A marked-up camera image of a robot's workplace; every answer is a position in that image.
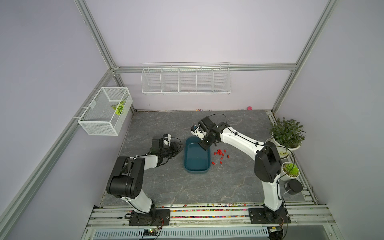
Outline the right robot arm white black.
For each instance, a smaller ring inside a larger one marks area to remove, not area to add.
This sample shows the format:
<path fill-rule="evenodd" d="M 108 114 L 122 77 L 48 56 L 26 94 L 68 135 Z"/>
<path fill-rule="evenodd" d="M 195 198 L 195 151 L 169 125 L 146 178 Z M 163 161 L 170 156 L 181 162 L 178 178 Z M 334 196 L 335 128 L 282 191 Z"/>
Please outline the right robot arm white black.
<path fill-rule="evenodd" d="M 270 141 L 264 143 L 254 140 L 239 133 L 227 123 L 214 123 L 209 117 L 193 125 L 191 133 L 200 139 L 199 145 L 205 151 L 211 145 L 222 142 L 237 148 L 254 160 L 254 173 L 263 184 L 265 211 L 275 215 L 282 212 L 284 201 L 278 183 L 281 177 L 282 160 L 278 146 Z"/>

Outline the green leaf toy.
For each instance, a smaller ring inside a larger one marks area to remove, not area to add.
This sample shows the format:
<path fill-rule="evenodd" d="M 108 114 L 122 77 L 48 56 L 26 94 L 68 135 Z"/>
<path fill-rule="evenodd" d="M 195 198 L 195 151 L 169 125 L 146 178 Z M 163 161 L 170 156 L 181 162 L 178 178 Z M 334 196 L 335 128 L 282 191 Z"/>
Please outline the green leaf toy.
<path fill-rule="evenodd" d="M 121 101 L 119 104 L 112 106 L 116 115 L 120 116 L 121 114 L 126 113 L 125 103 L 126 101 Z"/>

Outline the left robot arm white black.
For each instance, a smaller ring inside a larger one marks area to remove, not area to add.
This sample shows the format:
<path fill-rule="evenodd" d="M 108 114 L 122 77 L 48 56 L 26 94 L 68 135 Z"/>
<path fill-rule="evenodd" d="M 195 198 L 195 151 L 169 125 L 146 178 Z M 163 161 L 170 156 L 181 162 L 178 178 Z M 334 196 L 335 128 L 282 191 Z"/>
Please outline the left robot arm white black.
<path fill-rule="evenodd" d="M 107 193 L 126 200 L 134 208 L 134 213 L 152 216 L 155 206 L 143 191 L 144 173 L 165 165 L 179 154 L 182 146 L 180 139 L 163 138 L 147 154 L 118 157 L 107 183 Z"/>

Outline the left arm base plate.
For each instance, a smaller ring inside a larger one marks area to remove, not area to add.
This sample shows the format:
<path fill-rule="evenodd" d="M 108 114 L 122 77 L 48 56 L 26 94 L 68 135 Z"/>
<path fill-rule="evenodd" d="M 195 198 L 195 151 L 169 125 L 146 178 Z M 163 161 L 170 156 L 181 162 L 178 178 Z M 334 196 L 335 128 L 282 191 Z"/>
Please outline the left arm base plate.
<path fill-rule="evenodd" d="M 129 217 L 129 226 L 168 226 L 171 220 L 171 211 L 168 209 L 155 209 L 149 213 L 136 213 L 132 211 Z"/>

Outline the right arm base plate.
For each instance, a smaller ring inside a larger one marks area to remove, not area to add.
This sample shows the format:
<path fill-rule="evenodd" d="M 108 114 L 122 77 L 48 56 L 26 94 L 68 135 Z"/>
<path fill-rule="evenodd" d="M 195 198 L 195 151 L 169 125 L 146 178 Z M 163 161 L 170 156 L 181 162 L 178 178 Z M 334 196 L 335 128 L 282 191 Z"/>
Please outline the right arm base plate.
<path fill-rule="evenodd" d="M 281 206 L 277 211 L 272 211 L 268 208 L 250 208 L 249 217 L 251 224 L 290 224 L 291 218 L 284 206 Z"/>

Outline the small potted succulent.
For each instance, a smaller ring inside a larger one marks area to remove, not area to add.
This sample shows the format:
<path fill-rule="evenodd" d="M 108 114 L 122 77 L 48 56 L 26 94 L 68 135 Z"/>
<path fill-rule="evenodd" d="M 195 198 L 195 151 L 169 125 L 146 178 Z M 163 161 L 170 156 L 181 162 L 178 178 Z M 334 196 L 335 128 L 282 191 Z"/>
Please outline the small potted succulent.
<path fill-rule="evenodd" d="M 283 163 L 282 165 L 282 173 L 281 173 L 281 181 L 290 181 L 297 179 L 300 175 L 299 168 L 293 163 Z"/>

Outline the large potted green plant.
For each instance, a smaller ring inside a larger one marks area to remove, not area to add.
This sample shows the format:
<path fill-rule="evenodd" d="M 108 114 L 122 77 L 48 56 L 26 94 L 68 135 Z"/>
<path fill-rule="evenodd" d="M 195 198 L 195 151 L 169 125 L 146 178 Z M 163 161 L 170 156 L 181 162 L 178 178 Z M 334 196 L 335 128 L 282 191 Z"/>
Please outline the large potted green plant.
<path fill-rule="evenodd" d="M 277 118 L 270 127 L 271 142 L 277 146 L 281 159 L 288 158 L 301 147 L 306 133 L 304 126 L 294 119 Z"/>

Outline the black cylinder weight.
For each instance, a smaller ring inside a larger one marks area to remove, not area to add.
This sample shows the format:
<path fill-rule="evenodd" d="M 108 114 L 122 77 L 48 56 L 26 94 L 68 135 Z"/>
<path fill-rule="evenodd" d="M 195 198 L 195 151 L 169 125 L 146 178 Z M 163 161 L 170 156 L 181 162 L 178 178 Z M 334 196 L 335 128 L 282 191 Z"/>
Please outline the black cylinder weight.
<path fill-rule="evenodd" d="M 303 185 L 297 179 L 292 179 L 285 182 L 284 189 L 289 195 L 296 195 L 303 191 Z"/>

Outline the teal plastic storage box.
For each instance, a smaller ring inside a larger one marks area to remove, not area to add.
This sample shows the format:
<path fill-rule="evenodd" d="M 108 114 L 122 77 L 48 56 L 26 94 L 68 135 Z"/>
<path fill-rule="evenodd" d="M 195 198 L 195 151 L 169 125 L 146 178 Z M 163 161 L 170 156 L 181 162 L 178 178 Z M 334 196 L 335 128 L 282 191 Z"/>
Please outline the teal plastic storage box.
<path fill-rule="evenodd" d="M 211 167 L 210 148 L 204 150 L 198 137 L 190 137 L 186 140 L 184 168 L 190 174 L 204 174 Z"/>

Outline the white ventilation grille strip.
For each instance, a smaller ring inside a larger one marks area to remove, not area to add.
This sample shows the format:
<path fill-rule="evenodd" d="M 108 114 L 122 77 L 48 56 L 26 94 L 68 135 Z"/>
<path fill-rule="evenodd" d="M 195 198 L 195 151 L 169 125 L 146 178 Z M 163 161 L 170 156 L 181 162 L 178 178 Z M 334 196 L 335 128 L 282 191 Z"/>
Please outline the white ventilation grille strip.
<path fill-rule="evenodd" d="M 172 240 L 268 237 L 266 227 L 163 228 L 150 235 L 149 229 L 97 230 L 92 240 Z"/>

